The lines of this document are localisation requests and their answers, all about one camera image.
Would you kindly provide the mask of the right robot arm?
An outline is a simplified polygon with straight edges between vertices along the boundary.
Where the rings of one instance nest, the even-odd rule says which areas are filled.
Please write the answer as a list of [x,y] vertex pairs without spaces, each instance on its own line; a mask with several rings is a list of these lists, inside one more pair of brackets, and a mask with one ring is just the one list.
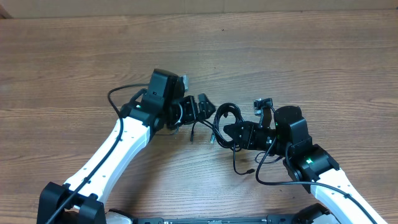
[[349,181],[339,163],[308,133],[298,106],[274,109],[272,100],[254,101],[259,122],[237,121],[223,131],[241,149],[279,156],[291,178],[286,185],[301,185],[318,203],[304,208],[286,223],[384,223]]

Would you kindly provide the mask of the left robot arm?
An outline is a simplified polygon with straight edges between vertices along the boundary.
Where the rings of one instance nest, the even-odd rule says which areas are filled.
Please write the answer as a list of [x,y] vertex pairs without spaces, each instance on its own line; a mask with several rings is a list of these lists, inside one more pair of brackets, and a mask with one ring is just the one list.
[[208,119],[215,106],[202,93],[186,96],[187,76],[155,69],[149,83],[118,108],[118,119],[88,162],[62,185],[49,182],[40,194],[37,223],[134,223],[119,210],[105,209],[109,195],[132,159],[162,128],[177,130]]

